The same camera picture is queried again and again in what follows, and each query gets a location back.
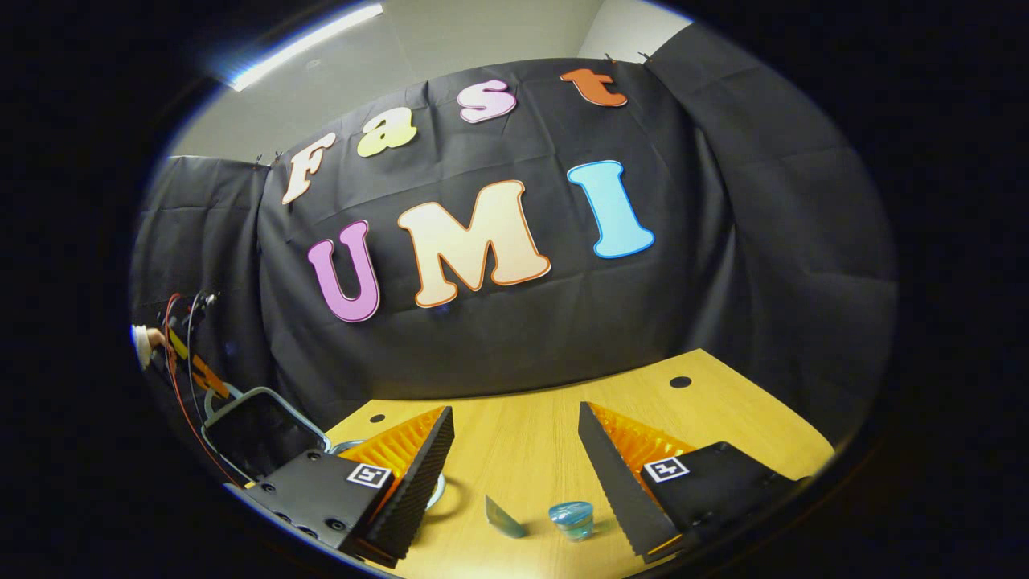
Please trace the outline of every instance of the blue glass object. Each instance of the blue glass object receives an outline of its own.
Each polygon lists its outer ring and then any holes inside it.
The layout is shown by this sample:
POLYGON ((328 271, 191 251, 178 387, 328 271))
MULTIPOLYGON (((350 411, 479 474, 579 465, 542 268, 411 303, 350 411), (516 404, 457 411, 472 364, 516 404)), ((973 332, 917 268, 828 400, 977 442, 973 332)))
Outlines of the blue glass object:
POLYGON ((583 501, 551 507, 551 520, 572 542, 582 541, 593 533, 593 505, 583 501))

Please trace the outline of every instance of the black curtain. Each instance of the black curtain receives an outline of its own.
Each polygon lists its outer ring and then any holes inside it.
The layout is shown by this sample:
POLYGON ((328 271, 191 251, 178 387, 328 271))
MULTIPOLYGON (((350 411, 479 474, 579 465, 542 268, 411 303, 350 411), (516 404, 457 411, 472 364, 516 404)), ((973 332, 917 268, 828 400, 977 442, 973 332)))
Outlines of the black curtain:
MULTIPOLYGON (((789 82, 697 23, 645 65, 552 59, 415 84, 327 123, 274 167, 174 157, 158 171, 134 253, 134 320, 172 292, 222 292, 205 360, 247 390, 270 386, 327 429, 371 398, 482 396, 595 378, 704 349, 838 443, 879 385, 896 301, 894 255, 860 160, 789 82), (623 107, 586 101, 563 73, 610 75, 623 107), (457 93, 499 78, 507 115, 471 124, 457 93), (361 126, 396 106, 417 136, 357 155, 361 126), (328 132, 310 188, 281 198, 290 158, 328 132), (599 230, 566 172, 623 164, 649 248, 593 252, 599 230), (415 304, 420 280, 397 216, 440 203, 467 225, 480 189, 519 179, 553 268, 512 286, 459 281, 443 307, 415 304), (318 241, 370 225, 381 304, 347 324, 308 262, 318 241)), ((349 254, 333 261, 357 291, 349 254)), ((494 266, 487 261, 487 274, 494 266)), ((445 265, 449 279, 456 280, 445 265)))

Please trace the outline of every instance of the ceiling light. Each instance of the ceiling light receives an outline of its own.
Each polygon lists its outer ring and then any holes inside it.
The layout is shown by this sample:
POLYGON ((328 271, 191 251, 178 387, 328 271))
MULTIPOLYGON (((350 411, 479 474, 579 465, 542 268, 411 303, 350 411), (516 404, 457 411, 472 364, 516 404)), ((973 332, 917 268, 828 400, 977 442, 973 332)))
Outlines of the ceiling light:
POLYGON ((381 13, 383 13, 383 5, 372 4, 365 8, 361 8, 360 10, 350 12, 349 14, 319 28, 311 34, 308 34, 307 36, 279 50, 275 55, 272 55, 263 62, 243 72, 243 74, 237 76, 232 82, 233 88, 237 93, 246 88, 250 84, 256 82, 260 77, 271 72, 277 66, 282 65, 284 62, 303 52, 304 50, 307 50, 323 40, 331 38, 354 25, 378 16, 381 13))

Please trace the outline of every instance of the pink letter u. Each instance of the pink letter u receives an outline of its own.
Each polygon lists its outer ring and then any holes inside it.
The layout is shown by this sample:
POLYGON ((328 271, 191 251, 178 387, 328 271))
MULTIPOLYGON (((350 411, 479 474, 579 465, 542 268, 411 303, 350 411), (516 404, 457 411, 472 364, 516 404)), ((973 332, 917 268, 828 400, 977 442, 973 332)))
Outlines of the pink letter u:
POLYGON ((354 270, 360 284, 357 298, 350 299, 343 295, 340 280, 332 264, 332 240, 324 239, 315 243, 308 250, 308 260, 315 266, 318 285, 321 286, 322 297, 328 304, 328 310, 344 322, 364 322, 379 310, 379 280, 371 267, 371 257, 364 236, 368 232, 368 221, 354 221, 340 231, 340 243, 350 249, 350 258, 354 261, 354 270))

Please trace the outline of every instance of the wire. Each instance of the wire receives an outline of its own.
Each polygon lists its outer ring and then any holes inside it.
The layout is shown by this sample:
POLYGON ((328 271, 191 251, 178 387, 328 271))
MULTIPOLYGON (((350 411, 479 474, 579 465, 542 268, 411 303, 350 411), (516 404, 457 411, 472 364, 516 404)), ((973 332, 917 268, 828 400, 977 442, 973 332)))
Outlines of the wire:
POLYGON ((204 415, 200 413, 200 405, 197 404, 197 386, 193 385, 192 368, 190 367, 192 361, 192 349, 189 346, 190 338, 192 338, 192 317, 197 314, 197 301, 200 300, 201 294, 203 294, 203 289, 202 291, 197 292, 197 296, 193 298, 193 303, 189 306, 189 322, 186 323, 186 370, 188 370, 186 375, 189 377, 189 396, 193 399, 193 410, 197 411, 197 418, 203 420, 204 415))
MULTIPOLYGON (((169 320, 168 317, 172 312, 172 306, 175 305, 175 301, 177 301, 180 297, 181 296, 178 293, 172 294, 172 297, 168 299, 168 309, 165 311, 165 347, 168 348, 169 353, 171 353, 171 346, 170 346, 171 340, 170 340, 170 331, 168 329, 168 320, 169 320)), ((215 459, 213 455, 211 455, 211 451, 208 450, 207 445, 204 444, 204 440, 200 437, 200 434, 197 433, 197 429, 192 426, 192 421, 189 420, 189 413, 186 412, 186 405, 182 403, 182 395, 179 393, 179 383, 178 381, 175 379, 175 371, 173 369, 175 363, 173 361, 174 361, 174 355, 171 355, 169 357, 168 368, 172 374, 172 386, 175 388, 175 398, 177 398, 179 401, 179 408, 182 409, 182 415, 185 417, 186 424, 189 425, 189 430, 192 431, 193 436, 197 437, 197 442, 200 443, 200 446, 201 448, 204 449, 204 453, 207 453, 207 456, 211 459, 211 462, 214 463, 216 467, 218 467, 218 470, 221 471, 221 474, 225 475, 225 478, 230 480, 233 484, 242 488, 242 486, 240 486, 240 483, 236 482, 236 479, 229 476, 228 473, 225 472, 225 469, 221 468, 221 463, 219 463, 218 460, 215 459)), ((188 360, 186 361, 186 370, 187 371, 189 370, 188 360)))

